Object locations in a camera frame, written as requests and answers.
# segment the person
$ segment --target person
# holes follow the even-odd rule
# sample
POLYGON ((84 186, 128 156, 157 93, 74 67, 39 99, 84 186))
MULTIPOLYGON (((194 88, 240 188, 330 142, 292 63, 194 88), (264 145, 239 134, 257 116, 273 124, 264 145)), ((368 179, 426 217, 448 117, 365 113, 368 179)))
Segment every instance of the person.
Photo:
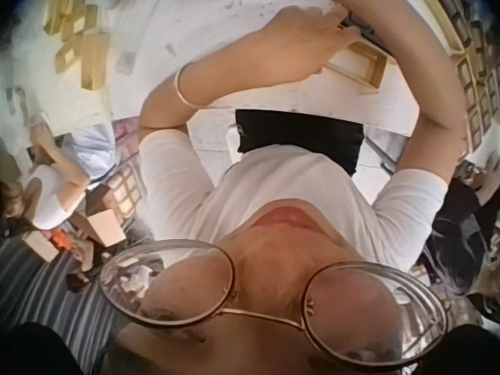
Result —
POLYGON ((30 120, 34 168, 22 183, 2 183, 2 217, 11 220, 14 231, 56 228, 116 165, 111 123, 67 134, 58 147, 43 113, 30 120))
POLYGON ((500 158, 493 152, 484 171, 465 181, 452 180, 419 259, 432 283, 439 281, 451 293, 466 295, 496 323, 500 323, 500 269, 491 243, 499 212, 500 158))
POLYGON ((83 375, 73 353, 50 327, 24 323, 0 330, 2 373, 28 375, 83 375))
MULTIPOLYGON (((190 251, 142 291, 139 307, 137 299, 124 307, 108 294, 122 313, 134 309, 126 312, 134 322, 116 335, 103 373, 359 373, 358 367, 346 370, 325 359, 325 351, 319 354, 318 337, 309 333, 311 344, 298 332, 300 323, 289 323, 299 316, 318 319, 318 335, 334 348, 327 352, 340 351, 355 365, 407 354, 397 300, 380 278, 363 272, 314 277, 331 265, 368 262, 366 267, 383 273, 389 272, 385 266, 406 271, 413 265, 463 150, 465 98, 450 58, 408 2, 341 3, 327 14, 282 9, 263 29, 186 65, 145 101, 140 153, 146 220, 155 239, 166 240, 157 248, 182 248, 186 239, 190 251), (383 39, 420 105, 397 173, 369 205, 351 170, 335 161, 345 157, 342 141, 332 140, 335 157, 276 140, 247 152, 214 187, 190 142, 187 121, 225 95, 316 73, 360 38, 355 28, 338 27, 348 14, 344 6, 383 39), (222 287, 226 274, 216 256, 190 257, 209 247, 200 241, 214 244, 221 259, 221 251, 227 255, 235 275, 228 287, 222 287), (321 304, 303 296, 315 282, 321 304), (236 310, 210 310, 211 316, 207 312, 186 327, 194 321, 188 318, 209 307, 204 303, 219 283, 217 298, 230 293, 236 310), (326 311, 322 319, 317 309, 326 311), (169 326, 173 320, 182 320, 180 329, 169 326)), ((314 131, 308 117, 301 118, 303 134, 314 131)), ((353 129, 350 141, 359 135, 353 129)), ((157 248, 133 250, 128 261, 157 248)), ((117 269, 126 267, 121 256, 117 269)), ((109 275, 112 264, 102 271, 105 291, 120 282, 120 273, 109 275)))

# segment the white table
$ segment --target white table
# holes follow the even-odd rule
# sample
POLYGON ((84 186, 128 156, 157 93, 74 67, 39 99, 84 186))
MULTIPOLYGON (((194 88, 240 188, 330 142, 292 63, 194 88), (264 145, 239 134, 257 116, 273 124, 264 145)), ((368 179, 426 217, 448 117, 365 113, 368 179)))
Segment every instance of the white table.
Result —
MULTIPOLYGON (((447 50, 445 37, 424 0, 408 0, 430 24, 447 50)), ((29 43, 16 45, 16 76, 28 90, 30 111, 49 114, 56 135, 106 120, 137 116, 148 93, 180 66, 263 27, 287 5, 319 6, 328 10, 330 0, 160 0, 145 32, 131 76, 116 72, 117 53, 111 50, 108 87, 98 92, 80 89, 80 66, 56 75, 54 55, 60 37, 42 30, 41 3, 32 0, 25 20, 29 43)), ((107 26, 117 10, 103 16, 107 26)), ((378 93, 325 71, 299 84, 246 91, 221 100, 226 109, 206 109, 194 124, 234 122, 234 109, 274 109, 335 117, 410 135, 418 116, 416 104, 396 65, 389 65, 378 93)))
MULTIPOLYGON (((411 1, 423 4, 423 0, 411 1)), ((110 62, 113 73, 109 75, 109 93, 114 116, 136 116, 148 93, 165 77, 200 55, 258 30, 287 5, 329 9, 330 1, 160 0, 133 74, 128 77, 114 73, 114 61, 110 62)), ((430 13, 425 15, 435 22, 430 13)), ((234 122, 236 108, 274 109, 335 117, 410 135, 418 115, 418 105, 396 65, 387 68, 382 88, 376 94, 340 74, 325 71, 299 84, 246 91, 216 104, 228 109, 202 110, 193 121, 229 125, 234 122)))

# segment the cardboard box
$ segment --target cardboard box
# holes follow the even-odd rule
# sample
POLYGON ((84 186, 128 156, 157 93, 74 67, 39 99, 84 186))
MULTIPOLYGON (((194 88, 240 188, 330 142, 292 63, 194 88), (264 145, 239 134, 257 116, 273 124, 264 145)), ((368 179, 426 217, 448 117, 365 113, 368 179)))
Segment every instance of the cardboard box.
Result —
POLYGON ((59 255, 59 250, 39 231, 25 234, 23 241, 46 262, 59 255))
POLYGON ((123 217, 111 189, 105 185, 87 194, 85 212, 74 212, 70 222, 106 248, 127 238, 121 227, 123 217))
POLYGON ((91 216, 74 212, 70 222, 105 248, 127 239, 112 209, 91 216))

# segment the bracelet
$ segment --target bracelet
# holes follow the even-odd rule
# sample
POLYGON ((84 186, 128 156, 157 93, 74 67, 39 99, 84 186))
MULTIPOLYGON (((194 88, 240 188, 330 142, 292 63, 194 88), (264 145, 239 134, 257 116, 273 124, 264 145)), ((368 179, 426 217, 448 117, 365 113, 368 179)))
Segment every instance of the bracelet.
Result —
POLYGON ((177 71, 177 74, 175 75, 175 78, 173 80, 173 86, 175 87, 175 91, 177 93, 177 97, 179 97, 180 101, 183 102, 185 105, 187 105, 188 107, 191 107, 193 109, 204 109, 205 106, 199 106, 199 105, 194 105, 192 103, 190 103, 185 97, 184 95, 182 95, 182 92, 180 92, 180 75, 182 74, 182 72, 184 72, 184 70, 190 65, 191 63, 189 62, 188 64, 182 66, 178 71, 177 71))

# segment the woman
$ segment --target woman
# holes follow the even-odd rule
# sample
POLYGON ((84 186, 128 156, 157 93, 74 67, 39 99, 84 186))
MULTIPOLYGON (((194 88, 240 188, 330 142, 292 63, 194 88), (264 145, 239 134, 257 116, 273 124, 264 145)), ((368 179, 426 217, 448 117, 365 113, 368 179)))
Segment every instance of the woman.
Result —
POLYGON ((111 124, 68 134, 62 147, 54 141, 45 115, 31 118, 30 139, 35 165, 20 183, 4 183, 2 216, 51 230, 67 220, 85 197, 85 191, 115 166, 111 124))

